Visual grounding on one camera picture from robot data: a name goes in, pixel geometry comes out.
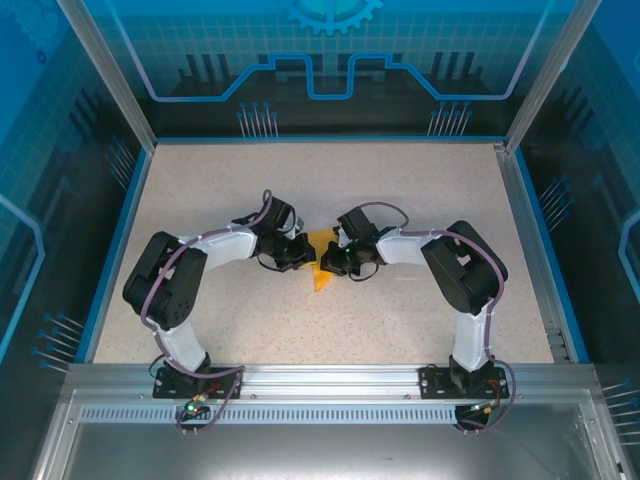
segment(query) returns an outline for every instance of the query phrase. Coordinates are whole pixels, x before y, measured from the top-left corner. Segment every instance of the glass wall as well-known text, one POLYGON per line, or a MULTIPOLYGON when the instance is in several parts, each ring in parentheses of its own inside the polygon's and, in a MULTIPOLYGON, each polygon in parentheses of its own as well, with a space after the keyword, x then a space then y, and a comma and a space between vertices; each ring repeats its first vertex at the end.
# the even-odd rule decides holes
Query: glass wall
POLYGON ((504 135, 574 0, 89 0, 159 136, 504 135))
POLYGON ((140 144, 55 2, 0 2, 0 32, 0 472, 24 479, 140 144))
MULTIPOLYGON (((635 388, 640 385, 639 24, 638 2, 602 2, 522 147, 591 360, 604 386, 629 378, 635 388)), ((637 402, 632 397, 626 401, 637 402)), ((635 418, 627 418, 631 425, 620 430, 637 430, 635 418)), ((636 448, 631 451, 638 468, 640 452, 629 448, 636 448)))

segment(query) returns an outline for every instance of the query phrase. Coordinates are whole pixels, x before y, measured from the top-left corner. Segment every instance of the beige tabletop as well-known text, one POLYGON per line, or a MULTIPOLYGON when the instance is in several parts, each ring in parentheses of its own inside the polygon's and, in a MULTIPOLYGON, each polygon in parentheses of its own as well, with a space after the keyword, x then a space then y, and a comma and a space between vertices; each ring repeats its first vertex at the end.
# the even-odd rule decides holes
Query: beige tabletop
MULTIPOLYGON (((160 144, 111 299, 95 362, 147 363, 159 352, 122 300, 122 287, 155 232, 198 234, 261 206, 263 189, 294 205, 305 230, 326 229, 354 206, 394 203, 407 230, 467 220, 509 270, 491 341, 510 362, 552 362, 540 311, 491 145, 432 143, 160 144)), ((380 226, 397 213, 372 207, 380 226)), ((389 265, 364 283, 333 278, 315 293, 310 270, 273 273, 256 259, 202 279, 191 319, 219 363, 446 362, 454 310, 430 271, 389 265)))

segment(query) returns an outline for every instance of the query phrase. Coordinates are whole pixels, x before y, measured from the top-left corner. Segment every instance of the gear graphic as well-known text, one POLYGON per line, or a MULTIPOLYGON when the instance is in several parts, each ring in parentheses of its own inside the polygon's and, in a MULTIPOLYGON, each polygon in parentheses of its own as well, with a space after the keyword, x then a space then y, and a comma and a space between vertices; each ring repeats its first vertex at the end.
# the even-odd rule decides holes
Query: gear graphic
POLYGON ((310 27, 314 34, 336 30, 346 34, 350 28, 360 28, 362 20, 371 20, 373 10, 382 7, 381 0, 281 0, 289 12, 289 20, 310 27))
POLYGON ((55 0, 2 0, 0 12, 10 12, 36 47, 46 50, 58 33, 59 19, 55 0))

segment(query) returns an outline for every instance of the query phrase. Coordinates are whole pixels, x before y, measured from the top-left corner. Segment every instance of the orange object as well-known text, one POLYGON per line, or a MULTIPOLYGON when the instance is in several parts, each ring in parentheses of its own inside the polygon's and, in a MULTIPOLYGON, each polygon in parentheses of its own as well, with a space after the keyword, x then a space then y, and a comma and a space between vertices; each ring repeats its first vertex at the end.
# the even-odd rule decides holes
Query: orange object
POLYGON ((329 280, 333 276, 331 272, 325 272, 320 270, 320 259, 329 248, 329 242, 335 242, 336 235, 332 229, 318 230, 316 232, 309 233, 309 243, 316 251, 316 261, 311 263, 313 269, 313 283, 315 285, 316 292, 319 292, 327 286, 329 280))

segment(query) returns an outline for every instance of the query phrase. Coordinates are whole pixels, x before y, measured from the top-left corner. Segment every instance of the enclosure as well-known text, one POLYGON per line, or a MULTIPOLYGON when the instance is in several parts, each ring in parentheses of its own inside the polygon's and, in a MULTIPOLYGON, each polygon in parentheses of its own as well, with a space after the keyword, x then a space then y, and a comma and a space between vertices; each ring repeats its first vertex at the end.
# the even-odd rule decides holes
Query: enclosure
POLYGON ((635 478, 639 21, 631 0, 0 3, 3 478, 635 478), (369 201, 473 225, 509 271, 500 428, 422 398, 457 334, 428 269, 314 291, 251 259, 206 272, 191 314, 246 366, 239 398, 182 438, 125 281, 154 233, 225 227, 265 188, 307 232, 369 201))

